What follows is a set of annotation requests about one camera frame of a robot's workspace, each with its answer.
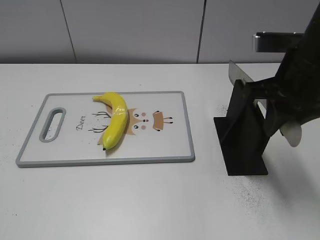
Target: cutting board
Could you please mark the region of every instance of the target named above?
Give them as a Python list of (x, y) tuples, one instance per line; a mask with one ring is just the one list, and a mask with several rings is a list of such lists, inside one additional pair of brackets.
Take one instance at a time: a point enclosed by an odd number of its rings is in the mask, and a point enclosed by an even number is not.
[(184, 93), (120, 92), (129, 120), (119, 144), (103, 151), (112, 109), (103, 93), (48, 94), (16, 159), (20, 168), (192, 162)]

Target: banana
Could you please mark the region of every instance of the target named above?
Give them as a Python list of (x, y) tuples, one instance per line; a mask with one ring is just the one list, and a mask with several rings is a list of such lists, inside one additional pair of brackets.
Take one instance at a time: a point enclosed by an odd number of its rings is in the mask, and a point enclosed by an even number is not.
[(125, 100), (115, 92), (94, 96), (95, 102), (102, 102), (112, 107), (111, 123), (102, 138), (103, 150), (112, 149), (121, 139), (128, 121), (128, 108)]

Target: cartoon deer face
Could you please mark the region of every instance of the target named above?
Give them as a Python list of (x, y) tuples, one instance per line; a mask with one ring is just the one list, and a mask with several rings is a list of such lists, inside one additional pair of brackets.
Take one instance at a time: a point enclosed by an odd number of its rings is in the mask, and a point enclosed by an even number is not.
[[(103, 118), (111, 118), (112, 114), (112, 108), (110, 106), (106, 106), (106, 112), (100, 111), (98, 113), (94, 113), (93, 115), (95, 117), (104, 115)], [(140, 112), (137, 110), (137, 108), (130, 108), (128, 110), (129, 115), (129, 121), (127, 124), (127, 128), (125, 129), (124, 133), (128, 135), (136, 135), (137, 132), (140, 130), (145, 129), (151, 129), (160, 132), (164, 129), (165, 124), (173, 124), (173, 121), (166, 121), (173, 119), (170, 117), (164, 117), (162, 111), (155, 111), (152, 114), (153, 117), (153, 125), (151, 125), (150, 120), (148, 119), (148, 116), (145, 112)], [(89, 131), (92, 131), (94, 133), (102, 133), (108, 128), (108, 125), (102, 125), (102, 127), (99, 128), (92, 128)], [(103, 134), (101, 138), (98, 141), (98, 145), (102, 144)]]

